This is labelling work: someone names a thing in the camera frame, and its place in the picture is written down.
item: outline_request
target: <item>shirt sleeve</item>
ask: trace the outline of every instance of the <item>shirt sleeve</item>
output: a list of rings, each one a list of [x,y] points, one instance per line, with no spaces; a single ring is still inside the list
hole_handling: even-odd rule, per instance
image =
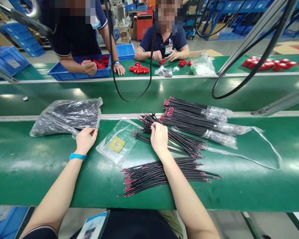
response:
[[[188,43],[187,43],[187,40],[186,40],[184,29],[182,31],[180,31],[180,33],[177,33],[177,34],[178,34],[178,37],[177,37],[175,48],[176,48],[177,51],[180,51],[185,46],[187,46]]]
[[[106,26],[107,19],[106,19],[106,16],[104,14],[104,11],[102,9],[100,0],[95,0],[95,13],[96,13],[97,18],[100,21],[100,24],[101,24],[101,26],[98,28],[98,30],[101,30]]]
[[[150,51],[151,50],[151,46],[152,46],[152,30],[153,27],[149,27],[139,45],[139,47],[144,51]]]
[[[71,45],[62,36],[61,31],[57,30],[57,24],[55,25],[55,33],[48,38],[51,48],[58,56],[67,57],[71,55]]]
[[[41,226],[29,231],[21,239],[57,239],[57,233],[50,226]]]

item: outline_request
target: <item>workbench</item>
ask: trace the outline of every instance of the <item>workbench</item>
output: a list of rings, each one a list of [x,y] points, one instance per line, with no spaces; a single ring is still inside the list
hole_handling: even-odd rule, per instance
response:
[[[227,58],[215,57],[216,70]],[[128,69],[134,62],[124,61],[122,64]],[[217,94],[229,92],[244,80],[249,69],[240,68],[242,62],[237,62],[236,67],[221,81]],[[18,84],[0,81],[0,204],[38,205],[68,162],[69,154],[75,150],[75,140],[69,134],[38,138],[29,136],[33,120],[55,100],[102,97],[104,101],[98,138],[82,166],[72,207],[175,209],[168,185],[131,197],[116,197],[125,188],[123,173],[99,154],[95,147],[113,129],[120,117],[134,119],[136,113],[150,110],[162,113],[164,99],[169,96],[235,112],[250,112],[299,89],[297,66],[291,72],[294,76],[290,72],[258,73],[234,95],[215,100],[211,97],[215,79],[191,75],[189,67],[185,67],[179,72],[173,72],[174,77],[171,79],[153,77],[144,96],[129,103],[119,98],[111,78],[57,82],[46,76],[51,67],[49,64],[29,66],[16,76],[20,80]],[[130,72],[116,78],[121,94],[128,100],[139,96],[149,82],[149,75],[141,78]],[[22,100],[25,96],[28,96],[28,101]],[[206,157],[203,160],[206,163],[204,169],[224,177],[209,184],[191,182],[208,210],[299,211],[299,117],[293,116],[299,115],[299,104],[287,110],[282,114],[283,117],[261,118],[242,114],[244,117],[229,120],[229,123],[257,126],[265,130],[265,136],[284,161],[280,170],[266,169],[238,157],[202,152]],[[239,135],[237,139],[238,150],[210,143],[214,148],[243,154],[272,167],[277,166],[277,158],[270,146],[254,131]],[[138,141],[123,166],[130,167],[154,160],[158,158],[151,146]]]

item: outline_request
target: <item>hand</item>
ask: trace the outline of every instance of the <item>hand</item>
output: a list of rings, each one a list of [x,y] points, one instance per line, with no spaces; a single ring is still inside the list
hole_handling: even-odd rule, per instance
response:
[[[174,50],[170,50],[170,55],[165,57],[165,59],[169,59],[170,62],[177,60],[178,59],[178,52],[174,51]]]
[[[81,64],[82,72],[88,75],[94,75],[97,70],[97,66],[95,62],[91,62],[90,60],[85,60]]]
[[[121,64],[117,64],[117,65],[114,65],[114,72],[115,73],[117,72],[118,75],[124,75],[125,69]]]
[[[150,129],[152,130],[150,142],[156,154],[159,155],[168,151],[168,128],[158,122],[154,122]]]
[[[153,52],[153,59],[154,59],[154,61],[156,61],[156,62],[160,62],[162,59],[163,59],[163,57],[162,57],[162,53],[160,52],[160,51],[154,51]]]
[[[95,143],[97,132],[97,128],[90,127],[86,127],[79,132],[76,136],[76,151],[74,153],[86,155]]]

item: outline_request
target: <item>smartwatch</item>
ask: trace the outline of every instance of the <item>smartwatch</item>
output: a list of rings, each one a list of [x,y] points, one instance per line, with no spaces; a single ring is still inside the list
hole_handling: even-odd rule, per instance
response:
[[[82,159],[83,161],[85,161],[86,157],[87,157],[87,155],[74,154],[74,153],[72,153],[72,154],[70,155],[70,159],[69,159],[69,160],[74,159],[74,158],[78,158],[78,159]]]

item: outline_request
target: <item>black hose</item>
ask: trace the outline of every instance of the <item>black hose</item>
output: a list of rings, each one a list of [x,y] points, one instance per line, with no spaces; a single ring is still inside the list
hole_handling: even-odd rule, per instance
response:
[[[106,11],[106,17],[107,19],[110,19],[110,14],[109,14],[109,9],[108,9],[108,6],[107,4],[105,4],[105,11]],[[114,80],[114,84],[115,84],[115,88],[116,88],[116,91],[117,93],[119,94],[119,96],[121,97],[122,100],[126,101],[126,102],[132,102],[132,101],[135,101],[139,98],[141,98],[145,92],[148,90],[151,82],[152,82],[152,60],[153,60],[153,51],[154,51],[154,42],[155,42],[155,35],[156,35],[156,27],[155,27],[155,22],[154,21],[154,24],[153,24],[153,36],[152,36],[152,46],[151,46],[151,50],[150,50],[150,63],[149,63],[149,74],[150,74],[150,78],[149,78],[149,84],[147,85],[146,89],[144,90],[144,92],[139,96],[137,97],[136,99],[134,100],[125,100],[120,91],[119,91],[119,88],[117,87],[117,83],[116,83],[116,80],[115,80],[115,72],[114,72],[114,67],[112,67],[112,73],[113,73],[113,80]],[[112,66],[114,66],[114,59],[113,59],[113,50],[112,50],[112,34],[111,32],[114,32],[114,26],[113,26],[113,21],[109,21],[108,22],[108,25],[109,25],[109,37],[110,37],[110,56],[111,56],[111,62],[112,62]]]
[[[237,10],[237,12],[236,12],[235,14],[233,14],[233,15],[228,19],[227,23],[226,23],[221,29],[219,29],[218,31],[216,31],[216,32],[214,32],[214,33],[212,33],[212,34],[209,34],[209,35],[201,35],[201,34],[198,32],[198,30],[197,30],[198,7],[199,7],[199,4],[200,4],[200,1],[201,1],[201,0],[198,0],[197,7],[196,7],[195,30],[196,30],[198,36],[200,36],[200,37],[202,37],[202,38],[207,38],[207,37],[211,37],[211,36],[217,34],[217,33],[220,32],[221,30],[223,30],[225,27],[227,27],[227,26],[228,26],[228,25],[235,19],[235,17],[237,17],[239,11],[242,9],[243,5],[245,4],[245,2],[246,2],[247,0],[244,0],[243,4],[240,6],[240,8]]]
[[[287,6],[286,9],[281,17],[280,22],[278,23],[278,25],[276,25],[276,31],[272,37],[272,39],[270,40],[269,45],[267,46],[265,52],[263,53],[261,59],[259,60],[258,64],[255,66],[255,68],[251,71],[251,73],[242,81],[242,83],[240,83],[235,89],[233,89],[232,91],[230,91],[227,94],[224,94],[222,96],[216,96],[215,95],[215,88],[217,87],[219,81],[222,79],[222,77],[226,74],[226,72],[232,67],[232,65],[241,57],[243,56],[242,53],[235,58],[235,60],[228,66],[226,67],[226,69],[224,71],[221,72],[220,76],[218,77],[217,81],[215,82],[213,89],[212,89],[212,96],[214,99],[223,99],[225,97],[228,97],[232,94],[234,94],[235,92],[237,92],[240,88],[242,88],[245,84],[247,84],[248,81],[250,81],[250,79],[256,74],[256,72],[261,68],[262,64],[266,61],[266,59],[269,57],[269,55],[271,54],[273,48],[275,47],[277,41],[280,38],[281,33],[284,31],[285,28],[285,23],[288,20],[288,17],[293,9],[293,7],[295,6],[297,2],[294,0],[288,0],[287,2]]]

